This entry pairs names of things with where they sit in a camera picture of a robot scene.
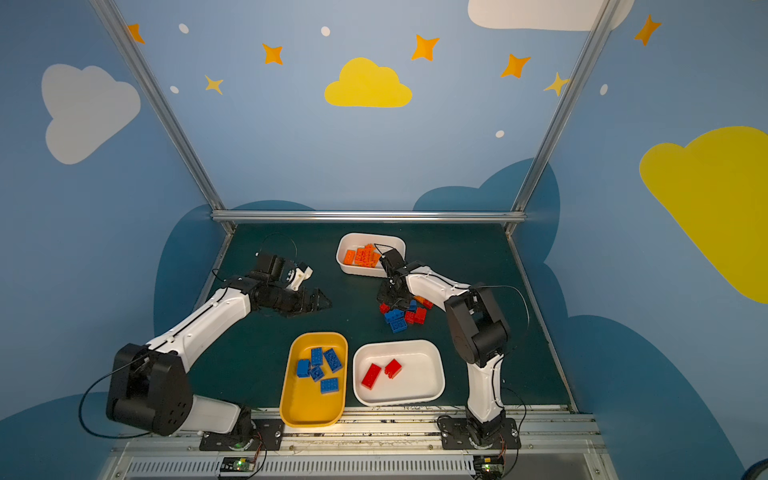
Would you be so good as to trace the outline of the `small blue 2x2 brick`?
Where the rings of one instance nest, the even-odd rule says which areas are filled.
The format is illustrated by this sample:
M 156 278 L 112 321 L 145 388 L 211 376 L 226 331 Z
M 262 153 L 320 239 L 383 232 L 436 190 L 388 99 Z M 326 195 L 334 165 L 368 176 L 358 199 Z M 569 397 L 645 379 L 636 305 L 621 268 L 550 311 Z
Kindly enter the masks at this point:
M 309 375 L 314 382 L 318 382 L 324 378 L 325 374 L 321 366 L 313 366 L 309 370 Z

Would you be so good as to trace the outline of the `white plastic bin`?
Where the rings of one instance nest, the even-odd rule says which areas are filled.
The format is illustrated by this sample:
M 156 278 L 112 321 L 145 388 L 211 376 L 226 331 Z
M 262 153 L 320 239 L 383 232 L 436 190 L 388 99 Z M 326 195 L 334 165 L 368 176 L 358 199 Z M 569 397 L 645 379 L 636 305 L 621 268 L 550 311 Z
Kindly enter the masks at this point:
M 339 241 L 336 261 L 348 275 L 385 278 L 381 263 L 384 253 L 395 249 L 405 257 L 406 243 L 399 237 L 369 233 L 348 233 Z
M 440 352 L 423 339 L 363 345 L 352 378 L 357 400 L 368 407 L 430 402 L 446 385 Z

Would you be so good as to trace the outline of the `blue 2x3 lego brick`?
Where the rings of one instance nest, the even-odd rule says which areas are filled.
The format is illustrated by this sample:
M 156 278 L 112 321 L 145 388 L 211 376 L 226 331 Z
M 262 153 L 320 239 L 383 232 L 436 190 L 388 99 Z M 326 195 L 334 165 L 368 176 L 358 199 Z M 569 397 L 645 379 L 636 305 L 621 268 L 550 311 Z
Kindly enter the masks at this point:
M 310 364 L 312 367 L 321 367 L 324 363 L 324 352 L 322 347 L 312 348 L 310 351 Z

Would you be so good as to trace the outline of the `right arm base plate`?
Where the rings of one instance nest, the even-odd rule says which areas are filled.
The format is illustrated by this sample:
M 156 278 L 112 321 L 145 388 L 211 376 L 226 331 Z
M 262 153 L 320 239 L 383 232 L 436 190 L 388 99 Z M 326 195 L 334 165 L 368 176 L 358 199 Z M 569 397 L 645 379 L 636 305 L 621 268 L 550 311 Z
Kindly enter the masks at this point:
M 516 421 L 504 413 L 489 422 L 474 418 L 441 415 L 436 419 L 444 450 L 519 449 L 520 432 Z

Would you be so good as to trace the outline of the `far white plastic bin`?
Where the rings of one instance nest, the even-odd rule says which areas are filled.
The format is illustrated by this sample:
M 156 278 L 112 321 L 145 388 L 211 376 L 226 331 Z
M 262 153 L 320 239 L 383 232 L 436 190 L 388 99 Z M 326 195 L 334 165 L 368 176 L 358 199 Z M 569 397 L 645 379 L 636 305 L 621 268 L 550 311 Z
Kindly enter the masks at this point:
M 384 253 L 395 249 L 405 257 L 406 243 L 399 237 L 369 233 L 348 233 L 339 241 L 336 261 L 348 275 L 385 278 L 381 263 Z

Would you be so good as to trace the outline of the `aluminium frame rear bar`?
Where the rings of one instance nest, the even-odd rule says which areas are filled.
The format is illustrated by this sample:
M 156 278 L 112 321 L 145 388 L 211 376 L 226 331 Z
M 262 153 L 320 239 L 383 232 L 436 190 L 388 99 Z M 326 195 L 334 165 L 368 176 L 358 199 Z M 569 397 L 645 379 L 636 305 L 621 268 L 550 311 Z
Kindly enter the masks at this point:
M 523 223 L 523 212 L 214 210 L 214 221 L 244 223 Z

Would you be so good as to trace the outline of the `blue 2x4 brick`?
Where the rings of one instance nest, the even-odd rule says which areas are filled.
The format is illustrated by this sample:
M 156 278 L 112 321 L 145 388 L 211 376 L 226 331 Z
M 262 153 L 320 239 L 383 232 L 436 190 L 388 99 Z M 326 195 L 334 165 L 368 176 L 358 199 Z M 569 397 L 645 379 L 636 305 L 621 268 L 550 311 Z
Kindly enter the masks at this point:
M 343 363 L 334 348 L 329 348 L 323 352 L 324 358 L 332 373 L 343 369 Z

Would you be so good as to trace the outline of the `left circuit board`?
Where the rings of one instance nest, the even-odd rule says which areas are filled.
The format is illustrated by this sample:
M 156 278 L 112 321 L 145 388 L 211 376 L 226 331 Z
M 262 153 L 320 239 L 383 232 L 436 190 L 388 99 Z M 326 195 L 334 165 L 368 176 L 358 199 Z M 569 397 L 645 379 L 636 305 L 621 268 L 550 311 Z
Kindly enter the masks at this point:
M 249 478 L 255 472 L 252 457 L 224 457 L 219 464 L 218 478 Z

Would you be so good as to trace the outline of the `small orange lego brick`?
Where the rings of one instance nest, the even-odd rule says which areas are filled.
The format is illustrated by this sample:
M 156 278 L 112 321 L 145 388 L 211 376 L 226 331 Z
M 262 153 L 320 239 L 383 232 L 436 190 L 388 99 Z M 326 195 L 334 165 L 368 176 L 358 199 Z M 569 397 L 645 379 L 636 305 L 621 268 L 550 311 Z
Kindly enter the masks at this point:
M 343 259 L 344 265 L 353 265 L 357 256 L 356 250 L 347 250 Z

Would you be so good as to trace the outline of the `circuit board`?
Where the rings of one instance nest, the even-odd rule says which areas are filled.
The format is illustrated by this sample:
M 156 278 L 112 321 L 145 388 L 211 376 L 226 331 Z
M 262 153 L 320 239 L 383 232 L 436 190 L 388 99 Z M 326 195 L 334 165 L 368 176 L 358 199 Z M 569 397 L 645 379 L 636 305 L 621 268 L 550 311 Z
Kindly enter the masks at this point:
M 255 472 L 252 457 L 224 457 L 219 464 L 218 478 L 249 478 Z
M 505 475 L 506 465 L 503 457 L 474 456 L 474 480 L 499 480 Z

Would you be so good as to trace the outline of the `red sloped brick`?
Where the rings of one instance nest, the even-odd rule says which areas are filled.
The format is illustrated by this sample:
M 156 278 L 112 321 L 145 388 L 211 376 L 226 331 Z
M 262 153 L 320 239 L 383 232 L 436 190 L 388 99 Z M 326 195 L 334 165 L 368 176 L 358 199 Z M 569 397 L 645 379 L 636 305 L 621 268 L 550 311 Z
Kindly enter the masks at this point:
M 413 322 L 415 324 L 423 325 L 426 320 L 427 310 L 424 308 L 417 308 L 413 312 Z

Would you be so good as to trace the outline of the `orange lego chassis piece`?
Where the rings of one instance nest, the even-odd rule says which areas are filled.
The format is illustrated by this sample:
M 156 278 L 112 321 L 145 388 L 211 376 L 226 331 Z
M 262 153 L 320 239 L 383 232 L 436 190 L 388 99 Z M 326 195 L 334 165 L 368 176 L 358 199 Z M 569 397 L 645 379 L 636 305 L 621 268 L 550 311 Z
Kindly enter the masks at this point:
M 373 244 L 367 244 L 364 247 L 358 248 L 357 256 L 354 262 L 355 266 L 361 266 L 365 268 L 375 268 L 381 258 L 381 254 Z

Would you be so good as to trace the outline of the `red 2x4 lego brick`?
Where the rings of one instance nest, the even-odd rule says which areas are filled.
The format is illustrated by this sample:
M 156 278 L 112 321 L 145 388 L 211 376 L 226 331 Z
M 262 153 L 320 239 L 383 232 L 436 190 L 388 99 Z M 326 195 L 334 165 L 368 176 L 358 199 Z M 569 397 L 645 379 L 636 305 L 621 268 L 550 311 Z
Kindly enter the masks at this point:
M 361 385 L 368 390 L 372 390 L 381 372 L 382 368 L 379 365 L 371 363 L 361 380 Z

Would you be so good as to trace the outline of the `right circuit board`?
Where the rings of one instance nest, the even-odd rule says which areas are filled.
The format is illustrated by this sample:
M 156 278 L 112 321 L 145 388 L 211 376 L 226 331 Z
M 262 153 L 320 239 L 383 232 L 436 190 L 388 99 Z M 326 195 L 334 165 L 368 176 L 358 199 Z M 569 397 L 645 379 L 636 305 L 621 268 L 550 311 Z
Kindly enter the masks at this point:
M 503 457 L 474 456 L 474 480 L 499 480 L 505 475 L 506 465 Z

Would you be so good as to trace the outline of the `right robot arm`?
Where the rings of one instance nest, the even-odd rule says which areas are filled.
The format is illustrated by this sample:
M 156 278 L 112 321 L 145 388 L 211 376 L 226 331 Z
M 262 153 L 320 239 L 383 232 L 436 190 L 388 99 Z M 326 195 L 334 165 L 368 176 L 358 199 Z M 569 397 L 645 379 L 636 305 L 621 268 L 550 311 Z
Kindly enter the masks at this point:
M 451 280 L 421 262 L 408 263 L 396 249 L 385 251 L 380 262 L 386 273 L 380 301 L 404 307 L 421 297 L 445 312 L 454 348 L 467 364 L 467 429 L 476 444 L 487 443 L 506 419 L 501 368 L 510 337 L 491 289 Z

